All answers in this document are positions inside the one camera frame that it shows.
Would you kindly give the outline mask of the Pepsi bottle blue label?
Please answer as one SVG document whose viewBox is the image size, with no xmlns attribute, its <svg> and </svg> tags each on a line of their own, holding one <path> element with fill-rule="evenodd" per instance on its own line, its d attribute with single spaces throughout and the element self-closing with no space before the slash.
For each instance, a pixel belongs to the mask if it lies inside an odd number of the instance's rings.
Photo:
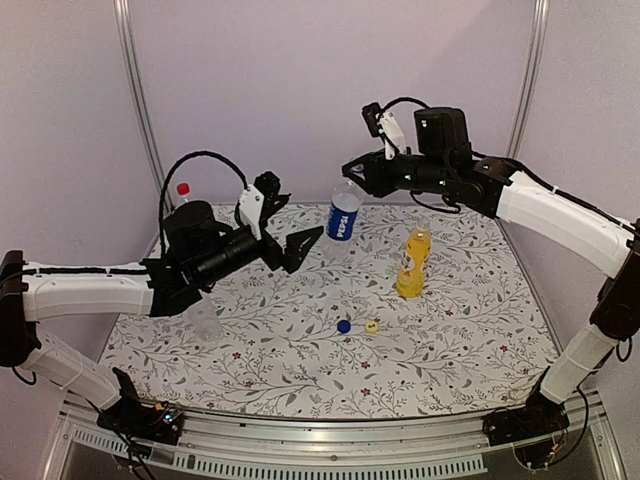
<svg viewBox="0 0 640 480">
<path fill-rule="evenodd" d="M 321 240 L 322 254 L 328 260 L 337 260 L 348 249 L 362 201 L 363 192 L 352 180 L 334 189 Z"/>
</svg>

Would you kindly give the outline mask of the blue Pepsi bottle cap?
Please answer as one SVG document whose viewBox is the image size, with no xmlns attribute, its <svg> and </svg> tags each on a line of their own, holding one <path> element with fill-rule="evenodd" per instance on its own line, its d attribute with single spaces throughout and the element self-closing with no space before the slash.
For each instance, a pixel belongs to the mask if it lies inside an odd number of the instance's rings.
<svg viewBox="0 0 640 480">
<path fill-rule="evenodd" d="M 347 320 L 340 320 L 337 323 L 337 331 L 341 334 L 346 334 L 351 330 L 351 324 Z"/>
</svg>

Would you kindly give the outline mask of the yellow juice bottle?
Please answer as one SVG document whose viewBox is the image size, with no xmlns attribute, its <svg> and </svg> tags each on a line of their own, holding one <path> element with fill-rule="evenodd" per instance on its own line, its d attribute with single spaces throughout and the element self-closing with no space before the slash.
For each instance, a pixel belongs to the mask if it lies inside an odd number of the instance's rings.
<svg viewBox="0 0 640 480">
<path fill-rule="evenodd" d="M 396 291 L 406 299 L 418 297 L 425 285 L 431 253 L 431 231 L 428 220 L 420 218 L 411 231 L 400 259 Z"/>
</svg>

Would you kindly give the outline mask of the pale yellow bottle cap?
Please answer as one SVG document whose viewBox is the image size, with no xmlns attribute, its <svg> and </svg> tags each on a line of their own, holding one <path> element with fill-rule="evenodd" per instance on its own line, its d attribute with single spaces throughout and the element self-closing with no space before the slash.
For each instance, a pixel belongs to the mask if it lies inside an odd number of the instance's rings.
<svg viewBox="0 0 640 480">
<path fill-rule="evenodd" d="M 367 322 L 365 324 L 365 331 L 369 334 L 376 334 L 379 332 L 379 323 L 376 321 Z"/>
</svg>

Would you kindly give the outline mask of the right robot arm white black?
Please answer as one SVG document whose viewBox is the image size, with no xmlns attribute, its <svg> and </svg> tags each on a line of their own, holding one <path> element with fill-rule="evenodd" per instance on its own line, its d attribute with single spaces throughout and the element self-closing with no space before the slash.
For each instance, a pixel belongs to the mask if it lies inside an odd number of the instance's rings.
<svg viewBox="0 0 640 480">
<path fill-rule="evenodd" d="M 473 150 L 462 110 L 420 104 L 414 113 L 417 152 L 388 106 L 366 105 L 362 116 L 383 149 L 342 168 L 364 192 L 384 198 L 399 190 L 435 194 L 490 219 L 534 231 L 584 258 L 606 277 L 589 323 L 542 374 L 517 427 L 537 436 L 616 346 L 639 330 L 639 225 L 616 218 L 540 179 L 520 161 Z"/>
</svg>

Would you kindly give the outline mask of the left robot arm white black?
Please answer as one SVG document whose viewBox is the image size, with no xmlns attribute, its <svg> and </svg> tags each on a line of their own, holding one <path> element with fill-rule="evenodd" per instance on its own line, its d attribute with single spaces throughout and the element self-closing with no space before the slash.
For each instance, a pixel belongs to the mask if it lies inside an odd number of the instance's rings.
<svg viewBox="0 0 640 480">
<path fill-rule="evenodd" d="M 269 219 L 288 202 L 244 190 L 239 223 L 216 220 L 205 201 L 186 201 L 161 219 L 161 253 L 112 267 L 53 267 L 27 263 L 20 250 L 1 262 L 1 365 L 43 376 L 85 398 L 128 434 L 148 426 L 148 412 L 125 373 L 106 370 L 37 323 L 57 317 L 131 314 L 171 317 L 200 303 L 221 279 L 260 259 L 272 271 L 296 272 L 323 233 L 314 227 L 287 235 L 280 245 Z"/>
</svg>

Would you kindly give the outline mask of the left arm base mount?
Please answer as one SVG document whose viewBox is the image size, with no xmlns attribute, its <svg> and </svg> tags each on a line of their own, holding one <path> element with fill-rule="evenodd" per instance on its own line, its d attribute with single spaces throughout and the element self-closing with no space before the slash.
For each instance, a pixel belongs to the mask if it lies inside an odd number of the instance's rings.
<svg viewBox="0 0 640 480">
<path fill-rule="evenodd" d="M 182 434 L 184 412 L 176 405 L 161 401 L 145 406 L 127 373 L 113 368 L 119 382 L 119 400 L 98 414 L 97 426 L 122 436 L 176 446 Z"/>
</svg>

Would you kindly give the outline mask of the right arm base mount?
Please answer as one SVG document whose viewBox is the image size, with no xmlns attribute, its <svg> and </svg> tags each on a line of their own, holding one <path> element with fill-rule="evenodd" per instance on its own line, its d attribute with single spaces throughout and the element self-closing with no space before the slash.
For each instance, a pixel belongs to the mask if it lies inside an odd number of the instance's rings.
<svg viewBox="0 0 640 480">
<path fill-rule="evenodd" d="M 569 425 L 564 405 L 553 403 L 539 392 L 521 407 L 499 407 L 482 419 L 482 431 L 491 446 L 527 441 L 515 449 L 515 457 L 528 469 L 546 468 L 552 463 Z"/>
</svg>

